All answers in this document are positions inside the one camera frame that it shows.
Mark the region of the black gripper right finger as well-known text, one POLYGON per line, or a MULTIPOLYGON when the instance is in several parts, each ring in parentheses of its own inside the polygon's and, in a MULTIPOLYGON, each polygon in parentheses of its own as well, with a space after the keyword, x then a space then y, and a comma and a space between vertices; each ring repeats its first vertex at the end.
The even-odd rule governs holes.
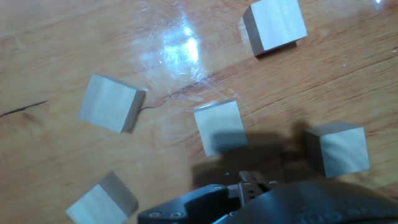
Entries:
POLYGON ((267 192, 278 187, 277 180, 268 180, 260 172, 255 172, 255 180, 263 192, 267 192))

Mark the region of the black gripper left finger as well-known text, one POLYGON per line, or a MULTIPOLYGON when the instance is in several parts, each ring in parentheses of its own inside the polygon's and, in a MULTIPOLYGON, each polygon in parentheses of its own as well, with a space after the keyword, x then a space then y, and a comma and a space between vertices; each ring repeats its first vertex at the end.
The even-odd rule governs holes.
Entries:
POLYGON ((138 214, 138 224, 228 223, 238 210, 257 197, 252 172, 239 172, 234 185, 211 184, 138 214))

